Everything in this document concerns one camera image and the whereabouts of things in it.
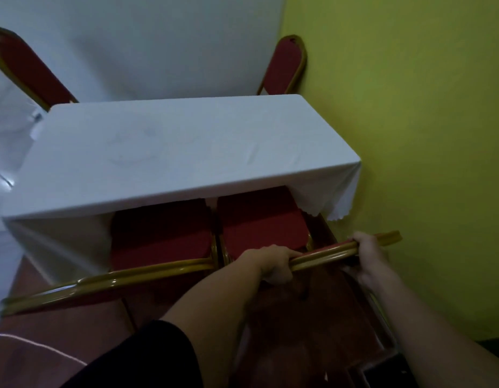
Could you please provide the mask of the person's left hand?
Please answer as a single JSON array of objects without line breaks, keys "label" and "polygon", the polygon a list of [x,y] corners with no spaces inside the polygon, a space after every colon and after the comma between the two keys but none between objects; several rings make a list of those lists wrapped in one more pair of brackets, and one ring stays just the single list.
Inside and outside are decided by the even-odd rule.
[{"label": "person's left hand", "polygon": [[263,259],[262,248],[248,249],[237,259],[246,267],[251,267],[260,276],[260,280],[271,285],[284,285],[293,279],[293,274],[289,263],[266,263]]}]

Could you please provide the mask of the person's right hand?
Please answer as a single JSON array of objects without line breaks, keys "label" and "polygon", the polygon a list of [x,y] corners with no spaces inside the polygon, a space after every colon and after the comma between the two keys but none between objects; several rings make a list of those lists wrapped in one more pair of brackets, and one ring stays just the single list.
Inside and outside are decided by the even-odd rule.
[{"label": "person's right hand", "polygon": [[388,280],[395,276],[385,252],[382,250],[381,257],[360,257],[358,253],[357,256],[359,263],[356,266],[345,265],[342,271],[371,293],[378,295]]}]

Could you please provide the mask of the red chair with gold frame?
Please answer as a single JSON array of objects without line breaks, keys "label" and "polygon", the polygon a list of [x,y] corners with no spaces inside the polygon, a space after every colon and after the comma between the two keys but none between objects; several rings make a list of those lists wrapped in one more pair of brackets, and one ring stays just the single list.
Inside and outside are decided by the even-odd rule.
[{"label": "red chair with gold frame", "polygon": [[111,221],[110,269],[44,291],[8,297],[0,317],[12,317],[118,301],[132,332],[140,324],[128,299],[159,293],[171,306],[218,269],[212,210],[204,199],[121,210]]},{"label": "red chair with gold frame", "polygon": [[282,37],[256,95],[290,94],[305,70],[307,59],[307,50],[300,36],[292,34]]},{"label": "red chair with gold frame", "polygon": [[44,111],[78,100],[16,33],[0,27],[0,70]]},{"label": "red chair with gold frame", "polygon": [[[226,264],[271,245],[302,253],[337,241],[321,216],[298,208],[286,187],[217,201]],[[397,351],[371,297],[344,261],[293,272],[281,286],[264,282],[251,302],[229,388],[355,388],[348,368]]]}]

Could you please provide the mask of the person's right forearm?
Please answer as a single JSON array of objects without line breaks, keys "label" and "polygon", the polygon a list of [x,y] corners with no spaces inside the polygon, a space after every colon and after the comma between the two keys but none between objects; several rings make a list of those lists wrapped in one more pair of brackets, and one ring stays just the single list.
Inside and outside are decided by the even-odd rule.
[{"label": "person's right forearm", "polygon": [[363,272],[423,388],[499,388],[499,358],[453,328],[388,266]]}]

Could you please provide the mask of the person's left forearm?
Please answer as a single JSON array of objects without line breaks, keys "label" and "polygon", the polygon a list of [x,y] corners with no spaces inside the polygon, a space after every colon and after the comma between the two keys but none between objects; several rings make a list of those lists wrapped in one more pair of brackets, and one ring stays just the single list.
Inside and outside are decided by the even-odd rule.
[{"label": "person's left forearm", "polygon": [[247,250],[192,287],[161,318],[189,339],[204,388],[227,384],[238,332],[267,271],[269,251],[269,247]]}]

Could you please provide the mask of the dark box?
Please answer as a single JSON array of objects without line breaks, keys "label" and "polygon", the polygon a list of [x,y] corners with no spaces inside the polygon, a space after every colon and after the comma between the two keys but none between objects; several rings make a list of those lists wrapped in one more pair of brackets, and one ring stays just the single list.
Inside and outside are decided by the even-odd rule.
[{"label": "dark box", "polygon": [[348,368],[355,388],[420,388],[404,355],[388,351]]}]

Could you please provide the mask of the white tablecloth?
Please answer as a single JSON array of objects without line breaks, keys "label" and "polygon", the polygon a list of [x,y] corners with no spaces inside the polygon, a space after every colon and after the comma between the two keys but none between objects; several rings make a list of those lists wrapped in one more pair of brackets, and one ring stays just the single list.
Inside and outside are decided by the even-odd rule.
[{"label": "white tablecloth", "polygon": [[59,104],[0,219],[58,284],[110,270],[116,211],[287,186],[306,213],[339,220],[361,166],[300,95]]}]

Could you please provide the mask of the black sleeve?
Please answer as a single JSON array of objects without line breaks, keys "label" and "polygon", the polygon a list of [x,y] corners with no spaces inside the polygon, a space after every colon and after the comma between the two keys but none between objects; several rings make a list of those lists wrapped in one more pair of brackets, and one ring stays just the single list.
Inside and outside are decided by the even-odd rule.
[{"label": "black sleeve", "polygon": [[194,348],[175,325],[152,321],[60,388],[203,388]]}]

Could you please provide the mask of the white drape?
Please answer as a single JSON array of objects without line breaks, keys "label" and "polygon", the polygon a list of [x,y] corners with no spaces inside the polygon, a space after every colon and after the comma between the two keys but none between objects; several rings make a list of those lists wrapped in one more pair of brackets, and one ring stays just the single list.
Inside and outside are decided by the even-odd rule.
[{"label": "white drape", "polygon": [[[0,70],[0,211],[29,152],[35,127],[33,101]],[[12,286],[22,251],[0,219],[0,301]]]}]

